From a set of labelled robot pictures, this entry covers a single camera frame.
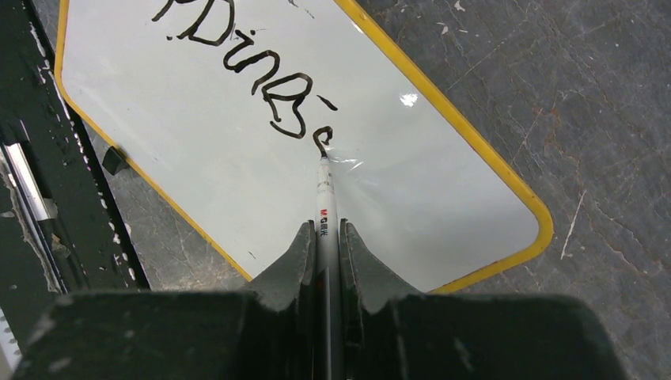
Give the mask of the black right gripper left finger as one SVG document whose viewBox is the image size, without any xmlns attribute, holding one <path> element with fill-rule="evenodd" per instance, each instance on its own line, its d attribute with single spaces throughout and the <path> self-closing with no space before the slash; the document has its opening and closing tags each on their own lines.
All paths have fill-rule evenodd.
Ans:
<svg viewBox="0 0 671 380">
<path fill-rule="evenodd" d="M 235 291 L 113 291 L 56 299 L 15 379 L 309 379 L 316 238 Z"/>
</svg>

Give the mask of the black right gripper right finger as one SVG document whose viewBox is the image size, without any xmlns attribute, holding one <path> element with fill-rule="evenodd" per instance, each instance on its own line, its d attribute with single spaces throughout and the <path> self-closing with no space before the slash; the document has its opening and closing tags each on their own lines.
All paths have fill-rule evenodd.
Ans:
<svg viewBox="0 0 671 380">
<path fill-rule="evenodd" d="M 624 379 L 597 315 L 559 294 L 424 294 L 340 223 L 350 379 Z"/>
</svg>

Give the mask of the white marker pen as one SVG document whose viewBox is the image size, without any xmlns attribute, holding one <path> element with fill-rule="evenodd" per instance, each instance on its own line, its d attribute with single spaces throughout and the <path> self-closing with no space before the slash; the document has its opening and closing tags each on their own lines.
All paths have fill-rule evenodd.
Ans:
<svg viewBox="0 0 671 380">
<path fill-rule="evenodd" d="M 328 156 L 322 154 L 317 171 L 315 219 L 317 332 L 314 348 L 314 374 L 319 379 L 345 379 L 346 377 L 338 222 L 330 162 Z"/>
</svg>

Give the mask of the yellow framed whiteboard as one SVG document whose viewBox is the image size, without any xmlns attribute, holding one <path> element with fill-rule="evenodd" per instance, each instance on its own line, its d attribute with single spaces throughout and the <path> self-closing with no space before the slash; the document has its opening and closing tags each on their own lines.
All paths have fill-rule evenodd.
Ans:
<svg viewBox="0 0 671 380">
<path fill-rule="evenodd" d="M 354 1 L 64 1 L 67 103 L 245 277 L 317 206 L 327 146 L 338 215 L 421 291 L 542 253 L 552 217 Z"/>
</svg>

